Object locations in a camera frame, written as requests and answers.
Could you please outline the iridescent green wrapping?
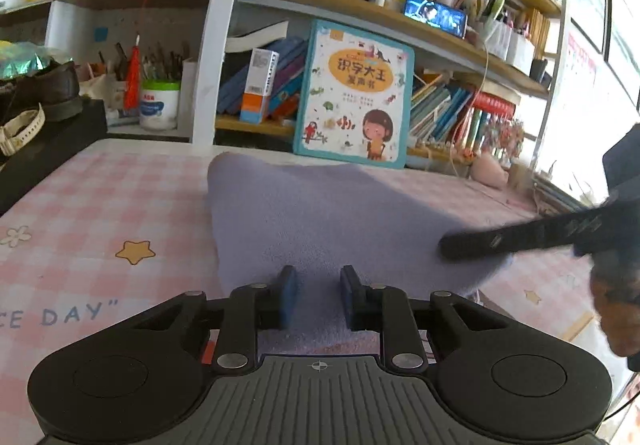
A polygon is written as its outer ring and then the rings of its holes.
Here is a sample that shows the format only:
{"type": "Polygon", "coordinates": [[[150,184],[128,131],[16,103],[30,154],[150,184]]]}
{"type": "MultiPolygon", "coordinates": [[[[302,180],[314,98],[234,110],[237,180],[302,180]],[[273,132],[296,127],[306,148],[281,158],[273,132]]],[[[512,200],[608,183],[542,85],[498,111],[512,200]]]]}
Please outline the iridescent green wrapping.
{"type": "Polygon", "coordinates": [[[72,61],[70,55],[57,48],[50,48],[32,42],[2,41],[0,46],[0,79],[11,81],[25,75],[34,75],[56,62],[66,64],[72,61]]]}

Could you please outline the cream wrist watch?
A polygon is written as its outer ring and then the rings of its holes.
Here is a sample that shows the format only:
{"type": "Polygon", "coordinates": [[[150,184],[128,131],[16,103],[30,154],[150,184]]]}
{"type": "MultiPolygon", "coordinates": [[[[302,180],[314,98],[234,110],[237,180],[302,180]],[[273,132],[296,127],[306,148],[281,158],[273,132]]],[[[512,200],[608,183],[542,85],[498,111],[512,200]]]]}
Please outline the cream wrist watch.
{"type": "Polygon", "coordinates": [[[28,109],[7,124],[0,131],[0,148],[6,157],[13,157],[28,145],[44,127],[46,116],[41,105],[37,109],[28,109]]]}

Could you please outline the black box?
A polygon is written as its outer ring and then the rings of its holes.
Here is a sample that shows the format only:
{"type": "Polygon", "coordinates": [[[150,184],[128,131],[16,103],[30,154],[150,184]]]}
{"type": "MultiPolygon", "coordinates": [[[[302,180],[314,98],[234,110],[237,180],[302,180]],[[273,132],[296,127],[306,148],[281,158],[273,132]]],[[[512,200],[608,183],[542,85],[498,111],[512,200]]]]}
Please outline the black box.
{"type": "Polygon", "coordinates": [[[53,171],[94,142],[104,139],[107,124],[102,101],[84,98],[82,111],[62,122],[44,124],[36,138],[9,157],[0,173],[1,214],[53,171]]]}

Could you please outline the purple and pink sweater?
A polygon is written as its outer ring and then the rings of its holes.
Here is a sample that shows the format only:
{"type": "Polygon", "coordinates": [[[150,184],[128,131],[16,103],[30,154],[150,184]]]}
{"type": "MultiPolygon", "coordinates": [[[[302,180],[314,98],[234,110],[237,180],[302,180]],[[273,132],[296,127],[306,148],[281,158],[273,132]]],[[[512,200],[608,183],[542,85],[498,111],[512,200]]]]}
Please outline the purple and pink sweater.
{"type": "Polygon", "coordinates": [[[438,242],[460,220],[376,179],[357,165],[275,165],[224,153],[210,162],[208,209],[218,277],[230,293],[269,283],[286,265],[298,293],[282,331],[258,337],[262,353],[370,353],[378,337],[347,328],[341,269],[426,300],[435,290],[472,295],[506,265],[502,257],[450,263],[438,242]]]}

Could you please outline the pink plush toy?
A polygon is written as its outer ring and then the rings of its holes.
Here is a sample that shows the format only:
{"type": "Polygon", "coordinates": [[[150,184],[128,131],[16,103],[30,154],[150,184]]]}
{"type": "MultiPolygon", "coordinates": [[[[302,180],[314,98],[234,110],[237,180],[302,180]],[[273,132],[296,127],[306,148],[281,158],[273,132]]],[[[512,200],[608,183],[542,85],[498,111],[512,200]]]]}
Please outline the pink plush toy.
{"type": "Polygon", "coordinates": [[[482,152],[474,159],[470,175],[475,182],[491,188],[504,189],[508,186],[509,174],[488,152],[482,152]]]}

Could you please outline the white orange medicine box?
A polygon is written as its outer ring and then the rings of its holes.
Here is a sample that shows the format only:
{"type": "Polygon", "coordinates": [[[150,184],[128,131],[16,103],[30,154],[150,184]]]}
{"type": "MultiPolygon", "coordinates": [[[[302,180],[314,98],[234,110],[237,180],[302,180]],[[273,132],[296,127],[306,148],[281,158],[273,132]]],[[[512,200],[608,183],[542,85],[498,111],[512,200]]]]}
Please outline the white orange medicine box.
{"type": "Polygon", "coordinates": [[[275,50],[253,49],[242,96],[242,122],[259,124],[266,119],[278,61],[275,50]]]}

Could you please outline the white tub green lid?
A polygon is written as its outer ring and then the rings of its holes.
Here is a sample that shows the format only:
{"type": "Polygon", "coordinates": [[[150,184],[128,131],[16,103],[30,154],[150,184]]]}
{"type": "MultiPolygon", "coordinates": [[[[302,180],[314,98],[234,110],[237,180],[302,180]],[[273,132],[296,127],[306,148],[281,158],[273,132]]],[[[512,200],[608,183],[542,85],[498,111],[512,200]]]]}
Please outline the white tub green lid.
{"type": "Polygon", "coordinates": [[[139,123],[149,131],[170,131],[177,127],[180,83],[144,80],[140,90],[139,123]]]}

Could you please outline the colourful paper stars jar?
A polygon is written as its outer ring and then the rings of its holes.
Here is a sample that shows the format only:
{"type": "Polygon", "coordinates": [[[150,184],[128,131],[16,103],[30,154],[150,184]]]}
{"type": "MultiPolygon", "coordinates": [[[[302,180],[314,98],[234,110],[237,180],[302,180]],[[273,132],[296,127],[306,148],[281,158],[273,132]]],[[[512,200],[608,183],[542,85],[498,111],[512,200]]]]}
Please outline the colourful paper stars jar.
{"type": "Polygon", "coordinates": [[[511,162],[522,151],[525,139],[523,123],[518,120],[491,119],[485,128],[481,152],[487,152],[501,162],[511,162]]]}

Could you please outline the red tassel ornament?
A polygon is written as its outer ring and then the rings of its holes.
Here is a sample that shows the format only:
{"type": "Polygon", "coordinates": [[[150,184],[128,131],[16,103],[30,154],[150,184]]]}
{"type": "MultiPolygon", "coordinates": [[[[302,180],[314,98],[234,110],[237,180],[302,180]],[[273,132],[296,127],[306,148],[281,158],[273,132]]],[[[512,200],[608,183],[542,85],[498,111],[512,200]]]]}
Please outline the red tassel ornament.
{"type": "Polygon", "coordinates": [[[124,94],[124,109],[126,111],[136,110],[139,102],[139,87],[141,81],[140,62],[140,35],[137,35],[134,47],[131,51],[124,94]]]}

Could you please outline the smartphone showing video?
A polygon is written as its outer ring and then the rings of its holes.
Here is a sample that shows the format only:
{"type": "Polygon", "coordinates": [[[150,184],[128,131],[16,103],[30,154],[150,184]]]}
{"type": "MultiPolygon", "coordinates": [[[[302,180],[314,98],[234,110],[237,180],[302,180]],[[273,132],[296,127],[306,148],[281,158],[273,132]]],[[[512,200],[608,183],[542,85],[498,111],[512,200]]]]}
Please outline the smartphone showing video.
{"type": "Polygon", "coordinates": [[[455,36],[464,38],[466,13],[432,0],[406,0],[404,16],[455,36]]]}

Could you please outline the red thick dictionary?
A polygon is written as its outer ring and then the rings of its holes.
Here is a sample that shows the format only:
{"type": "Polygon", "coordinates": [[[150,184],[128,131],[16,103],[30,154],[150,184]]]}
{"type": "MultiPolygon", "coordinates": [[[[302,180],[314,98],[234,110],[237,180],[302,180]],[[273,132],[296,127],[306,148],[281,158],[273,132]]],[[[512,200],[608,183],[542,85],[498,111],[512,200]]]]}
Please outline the red thick dictionary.
{"type": "Polygon", "coordinates": [[[484,92],[478,92],[475,95],[473,107],[481,112],[508,120],[513,118],[516,110],[516,106],[511,101],[484,92]]]}

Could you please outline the children's picture book teal border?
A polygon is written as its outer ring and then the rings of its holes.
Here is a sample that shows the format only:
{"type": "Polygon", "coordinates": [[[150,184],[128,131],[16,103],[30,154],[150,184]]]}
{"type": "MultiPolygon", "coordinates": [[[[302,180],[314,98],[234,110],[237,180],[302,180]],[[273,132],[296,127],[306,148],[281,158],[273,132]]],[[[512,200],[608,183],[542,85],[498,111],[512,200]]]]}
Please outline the children's picture book teal border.
{"type": "Polygon", "coordinates": [[[293,150],[299,156],[403,168],[414,51],[337,22],[312,22],[293,150]]]}

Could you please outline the pink checkered table mat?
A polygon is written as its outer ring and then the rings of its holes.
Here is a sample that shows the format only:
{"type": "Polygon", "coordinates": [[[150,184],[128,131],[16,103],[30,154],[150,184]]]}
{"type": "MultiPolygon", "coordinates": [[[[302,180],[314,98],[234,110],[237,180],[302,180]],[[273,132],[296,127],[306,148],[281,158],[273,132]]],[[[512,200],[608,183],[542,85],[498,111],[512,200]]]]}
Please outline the pink checkered table mat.
{"type": "MultiPolygon", "coordinates": [[[[41,358],[184,290],[218,295],[206,173],[224,149],[154,153],[160,147],[97,142],[1,217],[1,444],[40,439],[26,382],[41,358]],[[155,257],[138,264],[116,257],[126,241],[149,241],[155,257]]],[[[514,223],[534,214],[506,191],[455,177],[364,171],[469,224],[514,223]]],[[[589,269],[570,250],[519,253],[480,293],[519,321],[596,354],[619,397],[629,373],[600,331],[589,269]]]]}

